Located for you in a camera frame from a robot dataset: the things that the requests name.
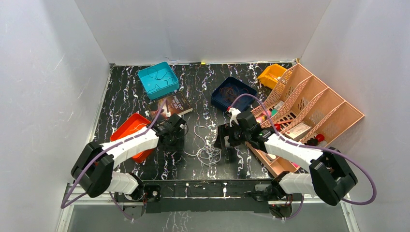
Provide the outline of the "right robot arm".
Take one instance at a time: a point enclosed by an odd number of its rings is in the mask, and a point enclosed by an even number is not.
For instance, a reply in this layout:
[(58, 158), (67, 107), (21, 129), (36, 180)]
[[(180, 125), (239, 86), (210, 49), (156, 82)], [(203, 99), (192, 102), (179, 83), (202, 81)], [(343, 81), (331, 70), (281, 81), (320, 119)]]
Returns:
[(282, 172), (272, 181), (272, 193), (278, 200), (300, 193), (318, 196), (329, 205), (337, 205), (358, 183), (344, 158), (334, 150), (313, 147), (277, 134), (275, 127), (262, 128), (250, 111), (234, 111), (229, 123), (218, 126), (214, 147), (226, 149), (248, 143), (266, 154), (297, 164), (306, 173)]

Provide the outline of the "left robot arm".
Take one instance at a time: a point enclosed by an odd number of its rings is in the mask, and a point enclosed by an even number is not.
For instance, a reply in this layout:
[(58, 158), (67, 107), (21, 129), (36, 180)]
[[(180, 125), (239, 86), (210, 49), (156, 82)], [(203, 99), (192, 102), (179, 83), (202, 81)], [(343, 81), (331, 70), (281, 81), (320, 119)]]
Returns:
[(104, 192), (117, 192), (126, 194), (132, 201), (140, 201), (146, 194), (143, 181), (134, 174), (114, 169), (134, 155), (158, 146), (166, 152), (179, 150), (184, 143), (185, 124), (181, 116), (172, 114), (164, 122), (143, 127), (116, 141), (89, 142), (74, 164), (71, 176), (91, 198)]

